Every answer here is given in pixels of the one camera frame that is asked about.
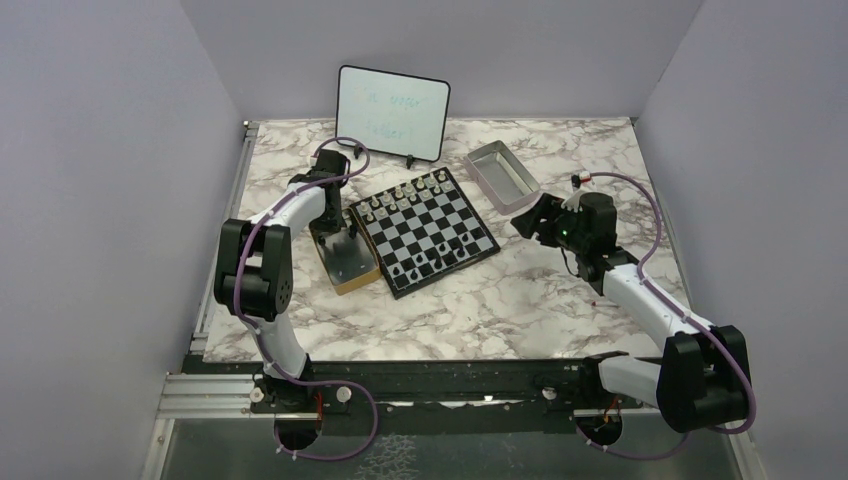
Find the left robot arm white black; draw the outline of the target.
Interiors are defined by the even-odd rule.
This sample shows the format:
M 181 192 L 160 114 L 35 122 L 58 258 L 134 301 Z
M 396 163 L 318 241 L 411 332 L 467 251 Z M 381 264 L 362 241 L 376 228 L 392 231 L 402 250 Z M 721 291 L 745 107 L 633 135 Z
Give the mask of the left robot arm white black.
M 292 243 L 304 229 L 324 238 L 345 227 L 341 188 L 349 168 L 344 154 L 320 149 L 315 165 L 294 176 L 274 205 L 221 227 L 215 300 L 251 333 L 269 389 L 294 411 L 310 405 L 317 383 L 287 313 L 294 287 Z

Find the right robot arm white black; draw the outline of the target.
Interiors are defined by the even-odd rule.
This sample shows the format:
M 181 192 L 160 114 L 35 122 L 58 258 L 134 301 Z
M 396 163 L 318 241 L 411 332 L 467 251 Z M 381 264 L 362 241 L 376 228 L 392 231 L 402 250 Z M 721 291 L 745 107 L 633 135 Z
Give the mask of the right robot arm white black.
M 512 226 L 525 239 L 573 253 L 578 277 L 622 308 L 661 350 L 655 363 L 624 352 L 586 358 L 577 380 L 579 398 L 600 407 L 616 394 L 659 409 L 675 431 L 718 428 L 755 415 L 744 335 L 688 313 L 617 243 L 617 209 L 611 196 L 544 194 Z

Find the row of white chess pieces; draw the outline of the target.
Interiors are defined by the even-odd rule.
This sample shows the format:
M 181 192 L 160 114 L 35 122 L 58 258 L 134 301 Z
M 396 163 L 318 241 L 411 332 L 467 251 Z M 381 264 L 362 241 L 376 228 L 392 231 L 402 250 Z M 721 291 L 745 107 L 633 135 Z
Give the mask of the row of white chess pieces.
M 366 224 L 399 224 L 425 214 L 436 220 L 466 207 L 458 183 L 447 168 L 440 168 L 360 200 L 351 209 Z

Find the gold metal tin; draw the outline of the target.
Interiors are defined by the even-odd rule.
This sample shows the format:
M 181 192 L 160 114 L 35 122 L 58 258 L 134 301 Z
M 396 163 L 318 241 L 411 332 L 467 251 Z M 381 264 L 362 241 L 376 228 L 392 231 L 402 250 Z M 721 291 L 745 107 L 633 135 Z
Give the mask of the gold metal tin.
M 320 261 L 339 296 L 380 279 L 377 258 L 353 223 L 335 233 L 311 230 Z

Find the silver pink metal tin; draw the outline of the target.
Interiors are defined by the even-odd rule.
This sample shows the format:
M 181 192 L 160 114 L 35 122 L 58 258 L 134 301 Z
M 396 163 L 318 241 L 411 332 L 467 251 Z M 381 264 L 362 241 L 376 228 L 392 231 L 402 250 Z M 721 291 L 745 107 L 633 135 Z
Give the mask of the silver pink metal tin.
M 462 163 L 501 215 L 529 206 L 540 194 L 538 181 L 501 140 L 470 151 Z

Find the black white chessboard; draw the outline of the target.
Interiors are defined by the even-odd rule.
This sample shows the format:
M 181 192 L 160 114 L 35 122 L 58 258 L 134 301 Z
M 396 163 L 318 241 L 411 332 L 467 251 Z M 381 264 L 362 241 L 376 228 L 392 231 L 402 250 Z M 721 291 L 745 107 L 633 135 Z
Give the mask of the black white chessboard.
M 461 187 L 460 189 L 467 207 L 436 220 L 432 220 L 429 214 L 425 214 L 399 224 L 389 222 L 366 224 L 352 211 L 351 206 L 354 203 L 350 206 L 357 227 L 376 254 L 381 273 L 396 300 L 500 252 L 500 245 Z M 473 237 L 468 244 L 461 241 L 461 236 L 465 232 L 470 232 Z M 448 242 L 453 251 L 445 256 L 438 254 L 435 260 L 440 259 L 443 262 L 443 269 L 440 272 L 435 272 L 433 269 L 435 260 L 428 259 L 428 263 L 421 266 L 416 264 L 417 255 L 426 256 L 425 251 L 431 247 L 435 247 L 438 253 L 438 246 L 444 242 Z M 465 257 L 458 260 L 454 256 L 454 251 L 460 247 L 464 249 Z M 408 258 L 413 259 L 416 265 L 412 271 L 405 271 L 401 265 L 401 262 Z M 391 270 L 394 266 L 399 266 L 402 270 L 398 277 L 392 276 Z

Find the small whiteboard on stand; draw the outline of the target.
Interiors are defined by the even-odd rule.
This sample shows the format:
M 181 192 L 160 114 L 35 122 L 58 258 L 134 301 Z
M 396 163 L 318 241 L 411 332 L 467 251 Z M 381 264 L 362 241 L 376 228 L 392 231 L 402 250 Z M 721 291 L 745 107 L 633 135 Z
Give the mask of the small whiteboard on stand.
M 436 162 L 442 155 L 451 86 L 445 80 L 343 65 L 335 136 L 353 147 Z

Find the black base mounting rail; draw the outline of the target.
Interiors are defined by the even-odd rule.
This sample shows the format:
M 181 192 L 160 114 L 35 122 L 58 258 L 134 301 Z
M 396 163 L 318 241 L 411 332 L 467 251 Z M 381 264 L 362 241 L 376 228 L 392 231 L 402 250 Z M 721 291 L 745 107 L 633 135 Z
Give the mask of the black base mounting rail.
M 306 387 L 267 377 L 258 362 L 190 355 L 182 371 L 236 381 L 247 401 L 243 414 L 338 436 L 573 434 L 585 427 L 603 442 L 622 433 L 627 416 L 656 414 L 623 395 L 589 392 L 583 363 L 569 359 L 318 361 L 307 369 Z

